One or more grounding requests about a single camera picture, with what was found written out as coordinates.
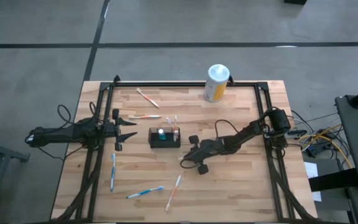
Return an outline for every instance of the concrete floor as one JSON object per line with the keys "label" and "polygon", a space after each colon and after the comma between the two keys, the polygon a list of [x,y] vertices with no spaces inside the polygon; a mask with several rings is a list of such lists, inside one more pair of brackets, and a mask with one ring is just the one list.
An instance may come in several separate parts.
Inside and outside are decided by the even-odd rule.
{"label": "concrete floor", "polygon": [[[0,0],[0,44],[91,43],[102,4]],[[301,7],[282,0],[114,0],[101,37],[219,41],[358,42],[358,1],[310,0]],[[0,49],[0,145],[31,153],[29,163],[9,166],[0,222],[48,219],[62,162],[29,148],[24,138],[36,126],[60,125],[58,104],[75,112],[89,54],[90,49]],[[358,93],[358,47],[99,49],[91,80],[204,80],[214,63],[227,65],[236,80],[285,80],[291,107],[304,119],[335,112],[334,97]],[[62,156],[65,147],[45,150]]]}

